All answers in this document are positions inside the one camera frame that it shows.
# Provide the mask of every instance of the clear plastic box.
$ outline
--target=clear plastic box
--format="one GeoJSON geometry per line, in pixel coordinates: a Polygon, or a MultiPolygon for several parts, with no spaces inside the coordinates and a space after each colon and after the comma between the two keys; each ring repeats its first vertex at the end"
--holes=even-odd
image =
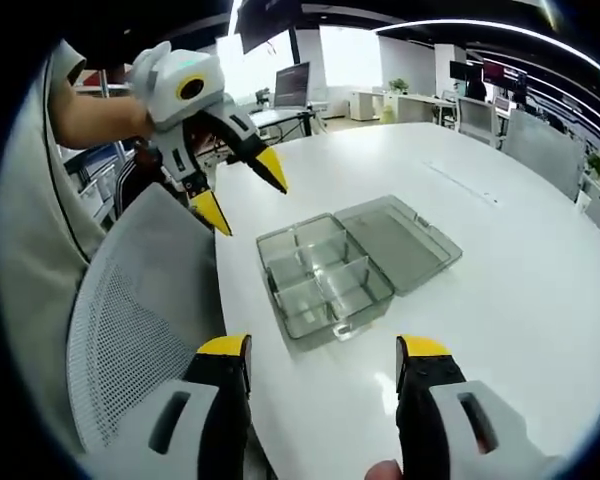
{"type": "Polygon", "coordinates": [[[462,256],[394,196],[320,215],[256,243],[278,319],[293,339],[328,334],[327,327],[348,338],[382,316],[394,293],[407,295],[462,256]]]}
{"type": "Polygon", "coordinates": [[[388,279],[329,215],[262,237],[258,247],[291,338],[328,326],[350,332],[377,318],[393,296],[388,279]]]}

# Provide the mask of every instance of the ceiling light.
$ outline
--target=ceiling light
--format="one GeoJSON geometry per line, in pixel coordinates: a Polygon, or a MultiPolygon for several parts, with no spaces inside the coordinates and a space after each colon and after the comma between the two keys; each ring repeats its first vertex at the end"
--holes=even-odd
{"type": "MultiPolygon", "coordinates": [[[[512,66],[512,65],[508,65],[508,64],[506,64],[506,63],[498,62],[497,60],[492,60],[492,59],[490,59],[490,58],[485,58],[485,61],[487,61],[487,62],[493,62],[493,63],[497,63],[498,65],[502,65],[503,67],[508,67],[508,68],[512,68],[512,69],[514,69],[514,70],[518,70],[518,71],[520,71],[520,72],[527,73],[527,72],[525,72],[524,70],[522,70],[522,69],[520,69],[520,68],[514,67],[514,66],[512,66]]],[[[531,79],[531,80],[534,80],[534,81],[536,81],[536,82],[538,82],[538,83],[542,83],[543,85],[546,85],[547,87],[551,87],[551,88],[553,88],[554,90],[557,90],[557,91],[559,91],[559,92],[560,92],[560,93],[562,93],[563,95],[566,95],[567,97],[569,97],[569,98],[572,98],[573,100],[575,100],[576,102],[578,102],[580,105],[582,105],[583,107],[585,107],[587,110],[589,110],[591,113],[593,113],[593,114],[594,114],[596,117],[598,117],[598,118],[600,119],[600,113],[598,113],[598,112],[597,112],[597,111],[596,111],[594,108],[590,107],[588,104],[586,104],[585,102],[583,102],[583,101],[582,101],[582,100],[580,100],[579,98],[577,98],[577,97],[575,97],[575,96],[571,95],[571,94],[570,94],[570,93],[568,93],[568,92],[565,92],[565,91],[564,91],[564,90],[562,90],[561,88],[558,88],[558,87],[556,87],[555,85],[552,85],[552,84],[550,84],[549,82],[545,82],[544,80],[541,80],[541,79],[539,79],[539,78],[537,78],[537,77],[534,77],[533,75],[527,75],[527,78],[528,78],[528,79],[531,79]]]]}
{"type": "Polygon", "coordinates": [[[561,48],[581,59],[593,65],[595,68],[600,70],[600,64],[596,62],[591,57],[585,55],[579,50],[567,45],[566,43],[562,43],[555,38],[547,37],[546,35],[542,35],[541,33],[534,32],[533,30],[527,30],[526,28],[516,27],[515,25],[507,25],[506,23],[498,23],[498,22],[488,22],[485,20],[467,20],[467,19],[437,19],[437,20],[419,20],[416,22],[405,22],[398,23],[395,25],[387,25],[386,27],[380,27],[373,30],[374,32],[384,32],[386,30],[393,30],[395,28],[407,28],[407,27],[420,27],[424,25],[475,25],[478,27],[491,27],[498,28],[500,30],[508,30],[510,32],[521,33],[523,35],[527,35],[529,37],[537,38],[538,40],[542,40],[543,42],[550,43],[558,48],[561,48]]]}
{"type": "Polygon", "coordinates": [[[545,16],[547,17],[547,21],[549,22],[549,25],[551,25],[551,28],[556,30],[556,28],[557,28],[556,18],[553,15],[553,12],[551,11],[552,5],[550,5],[549,0],[540,0],[540,4],[541,4],[542,11],[544,12],[545,16]]]}
{"type": "Polygon", "coordinates": [[[543,93],[539,90],[536,90],[535,88],[531,88],[529,87],[529,91],[533,92],[533,93],[537,93],[539,95],[542,95],[543,97],[547,97],[549,100],[551,100],[552,102],[557,103],[558,105],[561,105],[563,107],[565,107],[567,110],[569,110],[571,113],[573,113],[574,115],[577,115],[578,117],[582,118],[585,122],[589,123],[593,128],[595,128],[596,130],[598,130],[600,132],[600,127],[598,125],[596,125],[595,123],[593,123],[591,120],[589,120],[587,117],[585,117],[584,115],[582,115],[580,112],[578,112],[577,110],[573,109],[572,107],[570,107],[569,105],[567,105],[564,102],[561,102],[560,100],[553,98],[551,95],[547,95],[546,93],[543,93]]]}
{"type": "Polygon", "coordinates": [[[229,17],[229,30],[227,36],[236,33],[236,26],[238,25],[238,9],[242,6],[242,0],[233,0],[231,5],[231,16],[229,17]]]}

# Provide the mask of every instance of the human arm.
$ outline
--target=human arm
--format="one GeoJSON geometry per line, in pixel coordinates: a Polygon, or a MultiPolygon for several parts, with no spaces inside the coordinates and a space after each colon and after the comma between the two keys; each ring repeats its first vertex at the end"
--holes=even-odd
{"type": "Polygon", "coordinates": [[[68,80],[50,95],[49,113],[56,141],[73,149],[136,136],[149,138],[154,129],[147,109],[134,97],[78,95],[68,80]]]}

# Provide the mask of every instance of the person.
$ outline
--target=person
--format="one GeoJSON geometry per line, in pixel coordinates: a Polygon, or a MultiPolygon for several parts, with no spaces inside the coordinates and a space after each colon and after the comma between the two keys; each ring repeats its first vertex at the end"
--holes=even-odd
{"type": "Polygon", "coordinates": [[[487,98],[487,87],[484,86],[480,78],[472,78],[467,85],[467,94],[465,96],[484,102],[485,98],[487,98]]]}
{"type": "Polygon", "coordinates": [[[104,231],[82,207],[56,144],[84,149],[149,138],[133,97],[93,98],[72,85],[85,59],[62,41],[41,67],[0,168],[0,310],[4,334],[43,424],[82,451],[69,404],[66,339],[72,306],[104,231]]]}

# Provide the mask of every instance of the dark ceiling beam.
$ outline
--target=dark ceiling beam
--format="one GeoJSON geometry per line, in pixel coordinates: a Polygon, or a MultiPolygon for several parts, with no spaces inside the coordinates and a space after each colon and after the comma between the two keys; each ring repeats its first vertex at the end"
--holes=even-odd
{"type": "Polygon", "coordinates": [[[231,17],[230,13],[221,13],[219,15],[212,15],[211,17],[206,17],[201,20],[197,20],[192,22],[182,28],[174,30],[166,34],[162,40],[169,40],[173,37],[179,37],[181,35],[188,35],[190,33],[196,32],[198,30],[202,30],[204,28],[215,27],[216,25],[221,25],[223,23],[229,23],[229,18],[231,17]]]}
{"type": "Polygon", "coordinates": [[[388,24],[402,23],[406,20],[403,18],[392,17],[382,13],[371,12],[360,8],[351,7],[336,7],[333,5],[322,5],[318,3],[303,3],[302,13],[319,13],[322,15],[347,15],[349,17],[360,17],[378,22],[386,22],[388,24]]]}

